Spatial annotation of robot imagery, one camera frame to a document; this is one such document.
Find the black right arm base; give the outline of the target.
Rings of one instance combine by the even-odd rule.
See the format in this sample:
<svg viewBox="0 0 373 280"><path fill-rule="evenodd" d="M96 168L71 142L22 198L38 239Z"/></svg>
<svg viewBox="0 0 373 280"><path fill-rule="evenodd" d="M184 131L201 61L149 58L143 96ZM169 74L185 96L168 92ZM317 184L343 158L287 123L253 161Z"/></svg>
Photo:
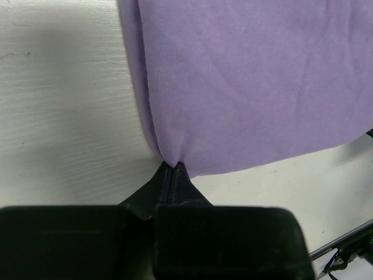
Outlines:
<svg viewBox="0 0 373 280"><path fill-rule="evenodd" d="M333 273L345 270L357 258L372 265L372 220L334 239L309 256L316 279L337 279Z"/></svg>

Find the purple t-shirt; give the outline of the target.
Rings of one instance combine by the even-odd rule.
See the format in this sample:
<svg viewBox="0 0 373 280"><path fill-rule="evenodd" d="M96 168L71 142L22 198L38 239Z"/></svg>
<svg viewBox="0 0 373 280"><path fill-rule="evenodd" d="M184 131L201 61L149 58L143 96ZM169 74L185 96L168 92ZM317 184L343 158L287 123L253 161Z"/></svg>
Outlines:
<svg viewBox="0 0 373 280"><path fill-rule="evenodd" d="M119 1L149 146L195 175L372 128L371 1Z"/></svg>

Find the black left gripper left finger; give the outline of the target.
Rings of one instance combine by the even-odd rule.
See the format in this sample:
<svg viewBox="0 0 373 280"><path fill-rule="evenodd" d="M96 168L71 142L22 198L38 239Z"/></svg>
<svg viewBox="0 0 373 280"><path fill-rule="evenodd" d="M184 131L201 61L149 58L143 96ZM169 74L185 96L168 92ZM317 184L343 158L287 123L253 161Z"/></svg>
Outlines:
<svg viewBox="0 0 373 280"><path fill-rule="evenodd" d="M118 205L7 206L1 209L2 279L121 279L125 263L151 247L153 216L171 167Z"/></svg>

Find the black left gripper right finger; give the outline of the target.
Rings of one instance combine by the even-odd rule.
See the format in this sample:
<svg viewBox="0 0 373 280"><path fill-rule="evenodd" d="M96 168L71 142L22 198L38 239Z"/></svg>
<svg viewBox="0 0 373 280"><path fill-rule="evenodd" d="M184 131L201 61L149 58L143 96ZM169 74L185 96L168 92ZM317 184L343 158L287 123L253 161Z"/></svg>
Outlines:
<svg viewBox="0 0 373 280"><path fill-rule="evenodd" d="M302 230L283 208L214 206L183 164L156 171L156 279L314 279Z"/></svg>

